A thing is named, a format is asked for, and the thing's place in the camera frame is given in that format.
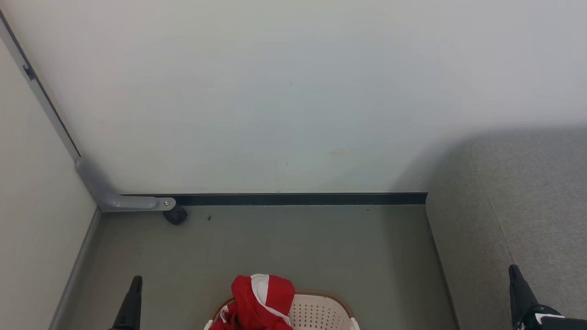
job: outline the brown basket rim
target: brown basket rim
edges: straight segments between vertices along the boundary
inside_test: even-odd
[[[339,297],[335,294],[331,294],[329,292],[324,292],[324,291],[315,291],[315,290],[296,290],[295,294],[296,295],[316,295],[319,297],[330,298],[330,299],[336,301],[338,304],[340,304],[342,306],[342,308],[345,309],[345,312],[349,316],[349,318],[355,317],[355,315],[353,314],[353,311],[350,309],[350,307],[347,305],[347,303],[341,297]],[[216,309],[214,310],[214,313],[212,314],[212,317],[210,319],[213,322],[215,322],[218,319],[218,317],[220,316],[220,311],[222,310],[222,308],[224,306],[230,304],[233,301],[234,301],[234,297],[230,297],[230,298],[224,300],[222,303],[220,303],[220,305],[218,307],[216,307]]]

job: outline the black object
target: black object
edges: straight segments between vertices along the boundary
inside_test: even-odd
[[[428,193],[156,194],[184,206],[213,205],[409,205],[425,204]]]
[[[182,206],[176,204],[171,210],[163,211],[163,216],[171,224],[179,225],[187,219],[187,212]]]
[[[29,76],[30,80],[35,80],[36,74],[35,74],[35,71],[33,71],[32,67],[29,66],[27,68],[26,65],[23,65],[22,69],[25,71],[26,75]]]
[[[143,278],[135,276],[110,330],[139,330],[141,326],[141,291]]]
[[[510,265],[508,271],[514,330],[587,330],[586,320],[556,317],[562,314],[551,307],[539,304],[517,265]],[[547,316],[543,316],[541,322],[538,322],[536,314],[547,314]]]

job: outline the black baseboard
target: black baseboard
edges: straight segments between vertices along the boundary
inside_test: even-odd
[[[325,194],[179,194],[183,206],[212,205],[407,205],[425,204],[428,193],[325,193]]]

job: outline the red clothing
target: red clothing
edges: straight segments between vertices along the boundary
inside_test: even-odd
[[[224,307],[209,330],[292,330],[289,309],[292,283],[273,275],[238,276],[232,282],[235,301]]]

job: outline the black hinge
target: black hinge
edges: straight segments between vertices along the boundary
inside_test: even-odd
[[[33,68],[31,67],[26,67],[26,65],[23,65],[22,68],[25,70],[26,75],[29,76],[30,80],[35,80],[36,75],[35,75],[35,71],[33,71]]]

